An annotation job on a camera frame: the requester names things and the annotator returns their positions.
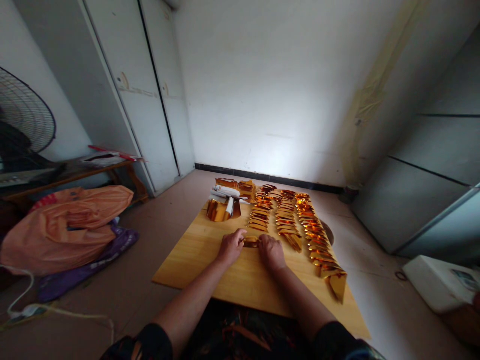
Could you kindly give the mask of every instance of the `hand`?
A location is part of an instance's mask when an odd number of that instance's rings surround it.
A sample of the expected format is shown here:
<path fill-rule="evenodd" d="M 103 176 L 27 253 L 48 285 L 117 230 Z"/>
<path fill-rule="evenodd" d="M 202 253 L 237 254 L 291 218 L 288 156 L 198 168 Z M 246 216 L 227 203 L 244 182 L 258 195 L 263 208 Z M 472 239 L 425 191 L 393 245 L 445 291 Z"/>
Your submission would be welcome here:
<path fill-rule="evenodd" d="M 216 261 L 222 263 L 227 268 L 231 267 L 239 258 L 244 248 L 245 229 L 238 229 L 232 234 L 225 235 L 221 241 L 220 251 L 216 257 Z"/>
<path fill-rule="evenodd" d="M 260 256 L 266 268 L 274 273 L 287 267 L 282 242 L 263 234 L 260 236 Z"/>

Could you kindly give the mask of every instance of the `bag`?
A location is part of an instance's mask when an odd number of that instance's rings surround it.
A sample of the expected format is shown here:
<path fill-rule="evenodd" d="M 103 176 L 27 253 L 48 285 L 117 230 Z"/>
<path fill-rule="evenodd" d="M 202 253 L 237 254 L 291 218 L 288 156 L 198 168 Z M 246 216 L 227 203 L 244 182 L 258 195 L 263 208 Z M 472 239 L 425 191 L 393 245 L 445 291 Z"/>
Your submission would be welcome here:
<path fill-rule="evenodd" d="M 2 264 L 46 276 L 91 263 L 115 239 L 108 223 L 130 205 L 134 193 L 124 186 L 106 186 L 53 195 L 48 204 L 39 201 L 7 234 Z"/>
<path fill-rule="evenodd" d="M 45 276 L 40 280 L 38 290 L 38 301 L 40 303 L 49 303 L 58 299 L 81 282 L 102 271 L 130 249 L 140 237 L 137 231 L 119 227 L 115 221 L 111 229 L 116 238 L 106 247 L 97 260 L 72 270 Z"/>

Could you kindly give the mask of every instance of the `cabinet door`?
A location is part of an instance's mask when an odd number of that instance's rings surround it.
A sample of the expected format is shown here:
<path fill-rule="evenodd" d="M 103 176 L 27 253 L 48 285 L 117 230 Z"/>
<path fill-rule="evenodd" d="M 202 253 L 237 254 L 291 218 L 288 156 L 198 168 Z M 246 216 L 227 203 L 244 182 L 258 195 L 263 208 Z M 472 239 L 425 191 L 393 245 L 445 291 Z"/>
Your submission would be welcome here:
<path fill-rule="evenodd" d="M 391 254 L 469 190 L 387 158 L 361 191 L 352 210 Z"/>
<path fill-rule="evenodd" d="M 471 266 L 480 262 L 479 189 L 459 208 L 403 249 L 399 255 L 414 258 L 425 255 L 448 263 Z"/>
<path fill-rule="evenodd" d="M 153 61 L 180 174 L 195 169 L 190 123 L 172 12 L 161 0 L 141 0 Z"/>
<path fill-rule="evenodd" d="M 480 115 L 480 27 L 448 66 L 420 112 Z"/>
<path fill-rule="evenodd" d="M 161 193 L 179 171 L 139 5 L 131 0 L 86 3 L 155 191 Z"/>
<path fill-rule="evenodd" d="M 417 116 L 390 155 L 468 185 L 480 183 L 480 118 Z"/>

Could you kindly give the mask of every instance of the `wooden table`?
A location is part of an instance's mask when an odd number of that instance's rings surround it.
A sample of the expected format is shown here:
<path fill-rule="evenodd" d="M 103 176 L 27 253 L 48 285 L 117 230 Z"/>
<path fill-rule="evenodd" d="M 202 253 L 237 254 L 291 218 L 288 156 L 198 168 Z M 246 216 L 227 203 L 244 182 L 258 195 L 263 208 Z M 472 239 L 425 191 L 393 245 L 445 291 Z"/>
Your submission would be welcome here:
<path fill-rule="evenodd" d="M 22 211 L 28 211 L 33 205 L 33 202 L 28 199 L 29 195 L 41 193 L 45 190 L 53 189 L 60 185 L 89 178 L 101 173 L 108 173 L 115 185 L 122 185 L 120 177 L 116 173 L 116 169 L 126 168 L 126 172 L 136 188 L 132 204 L 139 201 L 146 203 L 149 200 L 147 188 L 135 173 L 134 161 L 125 160 L 107 167 L 91 168 L 82 165 L 80 159 L 81 158 L 76 158 L 61 162 L 60 164 L 66 164 L 65 171 L 54 182 L 48 185 L 25 184 L 0 188 L 0 199 L 15 204 Z"/>
<path fill-rule="evenodd" d="M 225 222 L 213 222 L 207 218 L 207 204 L 200 211 L 178 244 L 153 277 L 153 282 L 184 289 L 217 256 L 222 237 L 238 228 L 248 230 L 247 236 L 260 236 L 262 232 L 246 227 L 252 205 L 241 204 L 241 217 Z M 302 253 L 298 253 L 271 231 L 271 236 L 283 241 L 285 260 L 302 282 L 325 304 L 337 319 L 354 335 L 370 339 L 370 332 L 355 302 L 350 287 L 345 290 L 343 305 L 330 294 L 324 280 L 317 274 L 317 267 L 308 258 L 304 241 Z M 293 318 L 287 300 L 270 277 L 261 262 L 257 248 L 244 248 L 238 261 L 225 273 L 213 293 L 215 299 Z"/>

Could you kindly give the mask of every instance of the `purple bag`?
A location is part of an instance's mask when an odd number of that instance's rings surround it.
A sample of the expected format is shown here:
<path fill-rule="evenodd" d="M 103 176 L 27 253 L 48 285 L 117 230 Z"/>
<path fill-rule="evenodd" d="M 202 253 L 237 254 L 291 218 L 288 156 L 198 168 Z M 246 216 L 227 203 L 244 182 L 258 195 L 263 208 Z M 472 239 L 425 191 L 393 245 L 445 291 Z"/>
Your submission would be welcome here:
<path fill-rule="evenodd" d="M 115 221 L 112 223 L 111 230 L 116 234 L 116 238 L 108 244 L 97 260 L 72 270 L 42 278 L 38 290 L 38 301 L 48 303 L 58 299 L 81 282 L 105 269 L 135 244 L 140 237 L 137 231 L 119 227 Z"/>

